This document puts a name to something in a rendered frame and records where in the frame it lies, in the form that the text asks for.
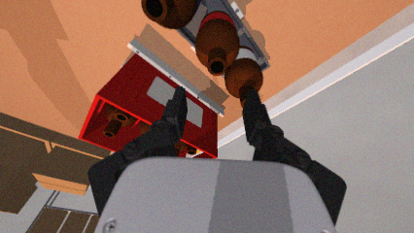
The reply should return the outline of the brown bottle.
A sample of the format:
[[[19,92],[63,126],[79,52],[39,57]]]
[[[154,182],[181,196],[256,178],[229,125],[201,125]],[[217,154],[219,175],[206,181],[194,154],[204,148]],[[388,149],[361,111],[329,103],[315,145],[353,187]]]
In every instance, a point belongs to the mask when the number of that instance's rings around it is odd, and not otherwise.
[[[192,146],[188,145],[188,148],[187,148],[187,154],[190,154],[190,155],[195,155],[195,154],[196,154],[196,151],[197,151],[197,149],[196,149],[196,148],[194,148],[194,147],[192,147]]]
[[[150,130],[150,125],[144,121],[141,122],[140,125],[140,133],[141,135],[144,134],[145,132]]]
[[[118,109],[115,113],[115,118],[122,122],[127,122],[130,119],[131,115]]]
[[[263,84],[263,73],[250,48],[240,46],[238,56],[224,73],[224,84],[230,95],[240,99],[242,108],[249,90],[257,89],[260,91]]]
[[[175,146],[176,156],[178,157],[179,152],[183,151],[188,146],[188,144],[180,140],[180,142],[177,142],[174,146]]]
[[[141,0],[146,17],[167,29],[188,25],[200,3],[201,0]]]
[[[117,119],[115,119],[114,114],[117,111],[117,107],[109,104],[106,109],[106,118],[110,121],[105,130],[103,131],[103,134],[110,138],[115,138],[118,131],[121,127],[129,126],[131,125],[137,117],[131,116],[130,119],[127,122],[122,122]]]
[[[231,16],[223,11],[209,13],[200,23],[195,53],[213,76],[224,74],[239,53],[240,41],[234,25]]]

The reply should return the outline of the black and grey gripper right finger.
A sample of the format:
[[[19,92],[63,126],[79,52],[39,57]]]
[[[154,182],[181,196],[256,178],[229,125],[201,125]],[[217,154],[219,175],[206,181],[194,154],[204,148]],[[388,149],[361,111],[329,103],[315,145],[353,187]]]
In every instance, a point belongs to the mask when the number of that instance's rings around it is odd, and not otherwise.
[[[252,161],[285,163],[303,171],[317,187],[335,227],[347,189],[344,180],[284,137],[271,123],[256,89],[248,91],[242,116],[247,142],[255,148]]]

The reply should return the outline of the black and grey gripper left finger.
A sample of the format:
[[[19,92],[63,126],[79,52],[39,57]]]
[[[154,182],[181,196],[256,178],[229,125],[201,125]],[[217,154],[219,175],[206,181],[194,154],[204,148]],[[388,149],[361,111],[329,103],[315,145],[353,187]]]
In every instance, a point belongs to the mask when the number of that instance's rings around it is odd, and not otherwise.
[[[149,131],[89,168],[87,175],[99,219],[116,182],[130,163],[154,156],[177,157],[174,145],[183,138],[187,113],[186,90],[177,86],[173,99],[167,101],[161,119],[154,121]]]

